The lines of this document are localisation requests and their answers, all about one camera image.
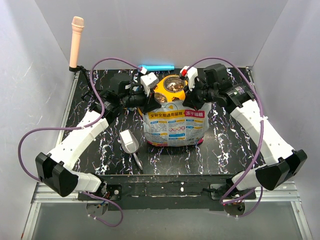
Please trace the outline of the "pink white pet food bag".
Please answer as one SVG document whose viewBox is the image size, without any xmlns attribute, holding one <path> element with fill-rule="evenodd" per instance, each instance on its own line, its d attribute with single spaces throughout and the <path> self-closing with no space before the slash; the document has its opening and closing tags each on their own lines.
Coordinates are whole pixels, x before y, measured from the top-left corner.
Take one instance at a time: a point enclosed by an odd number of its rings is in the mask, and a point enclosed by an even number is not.
<svg viewBox="0 0 320 240">
<path fill-rule="evenodd" d="M 195 110 L 181 101 L 168 102 L 161 108 L 143 113 L 143 132 L 146 141 L 158 147 L 183 147 L 202 143 L 209 129 L 211 103 Z"/>
</svg>

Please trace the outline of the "silver metal scoop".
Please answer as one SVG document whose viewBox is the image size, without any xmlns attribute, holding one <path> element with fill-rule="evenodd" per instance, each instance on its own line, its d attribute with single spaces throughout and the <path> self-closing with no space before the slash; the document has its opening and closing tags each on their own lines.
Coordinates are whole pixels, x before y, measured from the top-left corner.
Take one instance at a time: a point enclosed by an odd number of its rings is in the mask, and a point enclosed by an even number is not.
<svg viewBox="0 0 320 240">
<path fill-rule="evenodd" d="M 119 136 L 123 151 L 127 154 L 133 155 L 138 168 L 142 171 L 143 165 L 137 156 L 140 146 L 138 140 L 129 129 L 121 131 Z"/>
</svg>

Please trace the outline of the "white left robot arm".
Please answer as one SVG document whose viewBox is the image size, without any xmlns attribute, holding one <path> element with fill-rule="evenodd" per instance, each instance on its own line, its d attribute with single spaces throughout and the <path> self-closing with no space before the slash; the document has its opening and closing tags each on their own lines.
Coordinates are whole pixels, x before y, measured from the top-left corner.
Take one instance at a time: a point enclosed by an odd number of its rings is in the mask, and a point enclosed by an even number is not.
<svg viewBox="0 0 320 240">
<path fill-rule="evenodd" d="M 78 158 L 87 147 L 104 132 L 122 113 L 124 108 L 148 108 L 155 102 L 144 92 L 114 94 L 104 90 L 99 99 L 91 104 L 83 119 L 55 148 L 35 158 L 39 180 L 49 188 L 66 197 L 70 193 L 89 192 L 95 200 L 106 196 L 107 183 L 94 173 L 73 170 Z"/>
</svg>

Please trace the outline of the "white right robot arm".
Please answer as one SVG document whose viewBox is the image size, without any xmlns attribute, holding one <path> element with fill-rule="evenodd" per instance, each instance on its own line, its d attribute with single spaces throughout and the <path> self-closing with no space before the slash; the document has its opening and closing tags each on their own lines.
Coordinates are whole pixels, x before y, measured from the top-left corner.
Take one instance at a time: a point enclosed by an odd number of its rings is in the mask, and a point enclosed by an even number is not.
<svg viewBox="0 0 320 240">
<path fill-rule="evenodd" d="M 257 146 L 257 155 L 264 160 L 264 165 L 249 167 L 229 179 L 226 192 L 230 198 L 237 199 L 245 190 L 256 187 L 272 191 L 294 177 L 306 162 L 306 152 L 295 150 L 280 136 L 245 85 L 218 88 L 204 84 L 186 88 L 184 105 L 198 109 L 205 103 L 223 107 L 244 128 Z"/>
</svg>

